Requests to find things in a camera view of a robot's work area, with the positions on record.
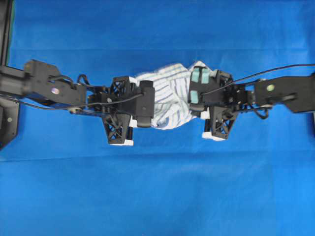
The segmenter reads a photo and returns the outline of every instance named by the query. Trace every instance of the black cable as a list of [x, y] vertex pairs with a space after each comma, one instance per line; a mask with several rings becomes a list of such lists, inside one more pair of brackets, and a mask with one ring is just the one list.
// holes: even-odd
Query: black cable
[[269, 114], [268, 114], [268, 109], [265, 109], [265, 115], [262, 115], [260, 114], [257, 110], [257, 108], [254, 108], [252, 105], [250, 105], [250, 108], [255, 112], [255, 114], [261, 118], [261, 119], [267, 119], [269, 117]]
[[85, 85], [90, 85], [88, 77], [85, 74], [81, 74], [78, 76], [78, 79], [77, 79], [78, 84], [82, 84], [81, 79], [83, 79]]
[[107, 103], [104, 103], [104, 102], [92, 102], [92, 103], [86, 103], [86, 104], [81, 104], [81, 105], [77, 105], [77, 106], [69, 106], [69, 107], [63, 107], [63, 108], [39, 107], [39, 106], [33, 105], [31, 103], [22, 102], [20, 100], [16, 100], [16, 99], [9, 98], [9, 97], [2, 96], [2, 95], [0, 95], [0, 98], [6, 99], [6, 100], [12, 101], [12, 102], [17, 102], [17, 103], [20, 103], [20, 104], [23, 104], [23, 105], [26, 105], [26, 106], [30, 106], [30, 107], [33, 107], [33, 108], [37, 108], [37, 109], [57, 111], [57, 110], [68, 110], [68, 109], [78, 108], [78, 107], [94, 106], [94, 105], [108, 106], [108, 105], [128, 102], [128, 101], [131, 101], [131, 100], [133, 100], [135, 98], [138, 98], [138, 97], [141, 97], [141, 96], [143, 96], [142, 93], [141, 94], [137, 94], [135, 96], [132, 96], [130, 98], [126, 98], [124, 100], [120, 100], [120, 101], [107, 102]]
[[56, 81], [56, 80], [63, 80], [63, 79], [69, 80], [70, 84], [71, 84], [71, 88], [74, 89], [74, 82], [73, 82], [73, 80], [69, 76], [66, 76], [66, 75], [59, 75], [59, 76], [52, 77], [52, 78], [49, 79], [49, 81]]
[[233, 81], [233, 82], [231, 82], [231, 83], [229, 83], [229, 84], [227, 84], [227, 85], [225, 85], [225, 86], [223, 86], [223, 87], [220, 87], [220, 88], [217, 88], [217, 89], [208, 91], [208, 92], [203, 92], [203, 93], [201, 93], [201, 95], [206, 95], [206, 94], [210, 94], [210, 93], [219, 91], [219, 90], [221, 90], [221, 89], [224, 89], [224, 88], [226, 88], [226, 87], [229, 87], [229, 86], [232, 85], [232, 84], [235, 84], [236, 82], [239, 82], [239, 81], [242, 81], [242, 80], [246, 80], [246, 79], [255, 77], [255, 76], [257, 76], [257, 75], [265, 74], [265, 73], [268, 73], [268, 72], [271, 72], [271, 71], [275, 71], [275, 70], [282, 70], [282, 69], [286, 69], [286, 68], [290, 68], [290, 67], [296, 67], [296, 66], [315, 66], [315, 64], [293, 64], [293, 65], [286, 65], [286, 66], [281, 66], [281, 67], [272, 68], [272, 69], [269, 69], [269, 70], [261, 71], [261, 72], [258, 72], [258, 73], [255, 73], [255, 74], [246, 76], [246, 77], [244, 77], [244, 78], [235, 80], [235, 81]]

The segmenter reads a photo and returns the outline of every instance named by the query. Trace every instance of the blue tablecloth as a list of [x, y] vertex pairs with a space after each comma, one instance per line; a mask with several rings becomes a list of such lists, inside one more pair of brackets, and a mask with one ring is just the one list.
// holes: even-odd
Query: blue tablecloth
[[[314, 63], [314, 15], [312, 0], [16, 0], [9, 65], [41, 60], [108, 86], [202, 60], [237, 79]], [[134, 147], [110, 147], [99, 118], [21, 106], [0, 152], [0, 235], [315, 234], [310, 114], [243, 114], [219, 143], [203, 126], [135, 129]]]

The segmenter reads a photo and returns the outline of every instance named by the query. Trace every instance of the striped cloth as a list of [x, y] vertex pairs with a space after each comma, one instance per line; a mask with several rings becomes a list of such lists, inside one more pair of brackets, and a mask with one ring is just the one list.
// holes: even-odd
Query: striped cloth
[[154, 72], [137, 75], [137, 81], [150, 80], [156, 89], [154, 118], [152, 127], [157, 129], [173, 129], [179, 127], [195, 116], [191, 115], [187, 103], [190, 74], [194, 66], [205, 66], [195, 62], [189, 69], [182, 64], [171, 64]]

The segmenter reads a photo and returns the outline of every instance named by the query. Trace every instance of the bolt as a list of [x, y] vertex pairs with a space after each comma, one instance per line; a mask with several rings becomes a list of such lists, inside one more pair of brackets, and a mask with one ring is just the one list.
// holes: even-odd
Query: bolt
[[59, 89], [57, 89], [57, 88], [52, 88], [52, 89], [51, 89], [51, 92], [52, 92], [53, 94], [55, 94], [55, 95], [58, 95], [58, 94], [60, 93]]
[[275, 89], [275, 86], [274, 85], [268, 85], [267, 86], [267, 91], [272, 91]]

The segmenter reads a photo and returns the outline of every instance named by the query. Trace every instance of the black metal plate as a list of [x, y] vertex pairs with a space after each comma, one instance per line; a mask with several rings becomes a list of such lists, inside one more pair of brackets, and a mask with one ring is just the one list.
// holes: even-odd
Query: black metal plate
[[17, 135], [20, 104], [0, 98], [3, 116], [0, 128], [0, 149], [4, 148]]

